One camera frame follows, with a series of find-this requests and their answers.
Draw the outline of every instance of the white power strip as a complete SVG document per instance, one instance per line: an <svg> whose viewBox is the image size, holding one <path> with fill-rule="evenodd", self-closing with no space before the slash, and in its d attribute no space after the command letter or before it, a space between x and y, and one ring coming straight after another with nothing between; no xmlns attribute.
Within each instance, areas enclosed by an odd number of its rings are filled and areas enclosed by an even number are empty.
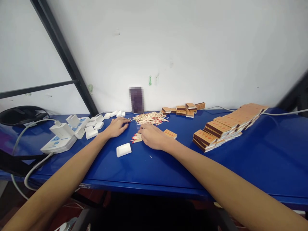
<svg viewBox="0 0 308 231"><path fill-rule="evenodd" d="M79 118L79 121L80 123L78 124L78 126L72 128L72 130L74 131L74 135L72 137L60 139L58 136L54 136L44 147L41 148L41 151L45 154L49 154L51 152L62 153L71 149L77 138L81 139L83 137L84 132L80 133L80 129L84 129L86 124L90 121L90 118L82 117Z"/></svg>

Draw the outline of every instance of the blue tabletop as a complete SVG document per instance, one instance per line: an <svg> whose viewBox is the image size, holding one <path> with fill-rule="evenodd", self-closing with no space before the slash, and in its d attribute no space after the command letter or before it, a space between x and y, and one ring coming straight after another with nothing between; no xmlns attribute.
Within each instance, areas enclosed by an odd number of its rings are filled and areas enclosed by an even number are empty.
<svg viewBox="0 0 308 231"><path fill-rule="evenodd" d="M280 109L267 112L282 113ZM177 140L192 150L203 154L234 171L264 192L294 209L308 210L308 119L298 115L262 115L243 135L222 146L203 153L193 142L193 133L226 110L198 111L194 118L169 115L170 122L158 127L176 133ZM127 113L126 118L135 116ZM65 122L68 115L52 116ZM111 122L104 120L103 131ZM40 149L54 134L48 121L29 128L17 148L17 155L38 155ZM202 185L171 155L153 150L143 142L131 144L132 153L118 158L116 148L128 143L138 131L139 125L132 121L124 133L109 140L97 156L83 183L89 187L132 193L185 196L187 198L210 198ZM21 128L0 126L0 148L8 153ZM85 136L77 140L67 151L54 155L32 179L46 181L66 161L80 151L92 139ZM1 172L3 177L8 173Z"/></svg>

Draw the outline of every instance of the pile of matchsticks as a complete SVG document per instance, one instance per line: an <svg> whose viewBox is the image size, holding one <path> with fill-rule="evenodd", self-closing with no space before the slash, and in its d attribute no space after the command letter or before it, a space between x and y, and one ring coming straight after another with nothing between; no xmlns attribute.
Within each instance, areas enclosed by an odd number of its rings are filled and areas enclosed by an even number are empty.
<svg viewBox="0 0 308 231"><path fill-rule="evenodd" d="M146 114L143 113L135 117L132 117L132 120L135 120L138 125L149 123L149 124L154 124L155 126L157 126L157 125L162 124L163 122L169 122L167 118L168 118L167 116L162 115L160 113L149 112Z"/></svg>
<svg viewBox="0 0 308 231"><path fill-rule="evenodd" d="M132 140L130 140L132 143L137 143L142 141L141 134L136 133L134 136L132 136Z"/></svg>

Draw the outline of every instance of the forearm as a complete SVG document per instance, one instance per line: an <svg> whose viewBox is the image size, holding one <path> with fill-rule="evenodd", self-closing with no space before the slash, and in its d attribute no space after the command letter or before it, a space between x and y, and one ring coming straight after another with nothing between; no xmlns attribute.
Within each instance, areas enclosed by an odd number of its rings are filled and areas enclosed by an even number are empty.
<svg viewBox="0 0 308 231"><path fill-rule="evenodd" d="M251 230L307 230L295 212L221 164L177 141L165 151L175 157L220 203Z"/></svg>
<svg viewBox="0 0 308 231"><path fill-rule="evenodd" d="M32 195L3 230L30 230L36 224L43 223L39 222L41 219L52 217L78 188L108 139L108 135L102 132L75 154Z"/></svg>

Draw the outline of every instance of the white wall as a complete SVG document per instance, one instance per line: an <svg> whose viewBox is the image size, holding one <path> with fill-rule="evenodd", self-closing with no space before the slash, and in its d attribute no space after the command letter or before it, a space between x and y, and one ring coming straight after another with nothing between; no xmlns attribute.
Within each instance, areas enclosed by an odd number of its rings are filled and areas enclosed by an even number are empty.
<svg viewBox="0 0 308 231"><path fill-rule="evenodd" d="M1 0L0 92L69 80L31 2ZM21 105L39 106L55 114L89 112L74 85L0 99L0 112Z"/></svg>
<svg viewBox="0 0 308 231"><path fill-rule="evenodd" d="M129 86L144 87L147 110L201 101L275 106L308 68L306 0L48 3L99 111L130 111ZM32 23L43 30L38 17ZM83 113L81 99L74 110Z"/></svg>

